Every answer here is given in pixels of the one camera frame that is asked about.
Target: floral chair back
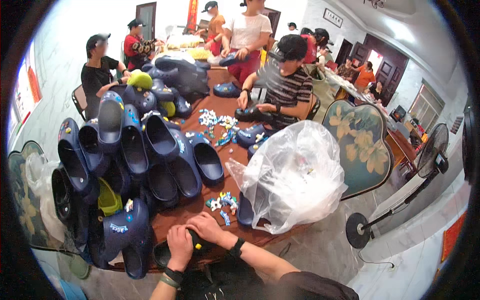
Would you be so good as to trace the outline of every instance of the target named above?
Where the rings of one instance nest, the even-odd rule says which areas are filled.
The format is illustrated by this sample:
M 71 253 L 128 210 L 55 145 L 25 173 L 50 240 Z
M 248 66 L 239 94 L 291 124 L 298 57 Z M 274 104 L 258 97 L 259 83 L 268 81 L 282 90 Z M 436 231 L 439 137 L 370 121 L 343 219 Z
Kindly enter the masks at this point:
M 352 106 L 344 100 L 330 105 L 322 123 L 340 146 L 340 164 L 348 189 L 342 200 L 378 188 L 393 169 L 392 150 L 385 141 L 386 123 L 372 104 Z

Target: pile of shoe charms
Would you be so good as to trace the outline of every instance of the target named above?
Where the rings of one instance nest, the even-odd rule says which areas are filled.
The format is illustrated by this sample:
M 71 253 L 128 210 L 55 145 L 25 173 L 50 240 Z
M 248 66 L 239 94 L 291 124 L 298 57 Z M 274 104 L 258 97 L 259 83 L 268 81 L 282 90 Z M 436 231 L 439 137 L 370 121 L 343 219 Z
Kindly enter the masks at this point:
M 220 209 L 220 215 L 225 220 L 225 224 L 227 226 L 230 226 L 230 218 L 228 217 L 228 214 L 222 210 L 222 207 L 230 205 L 230 211 L 232 212 L 232 216 L 236 214 L 237 209 L 239 207 L 237 204 L 237 198 L 232 197 L 230 195 L 230 192 L 221 192 L 220 197 L 218 197 L 217 199 L 211 198 L 205 204 L 209 208 L 211 208 L 212 211 L 216 211 L 217 209 Z
M 213 133 L 215 125 L 219 124 L 220 126 L 225 127 L 226 132 L 224 132 L 215 143 L 215 147 L 223 146 L 230 141 L 232 141 L 234 144 L 237 143 L 235 133 L 239 130 L 239 128 L 236 126 L 238 124 L 238 120 L 236 118 L 231 116 L 217 117 L 213 110 L 207 109 L 201 109 L 199 112 L 203 114 L 198 118 L 198 121 L 200 125 L 205 125 L 207 127 L 207 130 L 205 130 L 204 133 L 208 134 L 211 139 L 215 138 Z

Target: black cap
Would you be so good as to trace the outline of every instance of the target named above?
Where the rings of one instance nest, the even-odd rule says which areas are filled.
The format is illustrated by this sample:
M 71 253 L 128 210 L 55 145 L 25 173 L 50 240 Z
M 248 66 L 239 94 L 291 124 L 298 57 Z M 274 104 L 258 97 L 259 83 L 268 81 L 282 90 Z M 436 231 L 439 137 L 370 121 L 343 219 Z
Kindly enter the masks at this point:
M 102 42 L 105 42 L 110 37 L 110 33 L 99 33 L 97 35 L 91 36 L 87 41 L 87 57 L 90 58 L 90 50 L 95 49 Z
M 128 23 L 128 28 L 131 30 L 132 28 L 134 27 L 137 27 L 137 26 L 145 26 L 144 22 L 140 19 L 133 19 L 130 23 Z
M 323 28 L 315 28 L 315 32 L 313 33 L 313 36 L 315 37 L 317 42 L 319 42 L 322 39 L 322 37 L 325 37 L 325 39 L 318 44 L 320 47 L 326 46 L 328 44 L 328 40 L 330 39 L 328 31 L 326 31 Z
M 286 60 L 301 60 L 307 54 L 307 41 L 299 35 L 283 36 L 277 44 L 277 52 L 269 52 L 279 62 Z
M 205 4 L 205 9 L 202 12 L 207 12 L 216 6 L 218 6 L 216 1 L 209 1 L 207 4 Z

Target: framed picture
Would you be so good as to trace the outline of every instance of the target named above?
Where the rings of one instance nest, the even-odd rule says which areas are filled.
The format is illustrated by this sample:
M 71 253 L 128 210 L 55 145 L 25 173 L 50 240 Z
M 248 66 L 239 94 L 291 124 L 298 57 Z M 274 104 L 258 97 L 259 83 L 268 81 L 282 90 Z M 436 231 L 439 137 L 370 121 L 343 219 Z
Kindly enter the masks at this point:
M 324 19 L 335 24 L 338 28 L 342 27 L 343 24 L 343 19 L 340 18 L 336 13 L 333 11 L 329 10 L 328 8 L 325 8 L 324 12 Z

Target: black wrist strap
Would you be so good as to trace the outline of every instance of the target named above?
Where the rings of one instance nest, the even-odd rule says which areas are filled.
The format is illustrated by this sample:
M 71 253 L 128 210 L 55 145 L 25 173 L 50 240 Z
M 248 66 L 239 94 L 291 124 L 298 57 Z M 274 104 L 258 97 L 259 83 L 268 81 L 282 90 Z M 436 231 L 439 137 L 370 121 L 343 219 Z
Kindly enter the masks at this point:
M 167 268 L 165 274 L 178 284 L 181 284 L 183 281 L 183 273 L 180 271 L 173 271 L 172 269 Z
M 245 243 L 245 240 L 242 238 L 239 238 L 239 240 L 235 243 L 235 246 L 233 246 L 233 248 L 230 249 L 230 255 L 233 257 L 240 257 L 241 255 L 240 248 L 244 243 Z

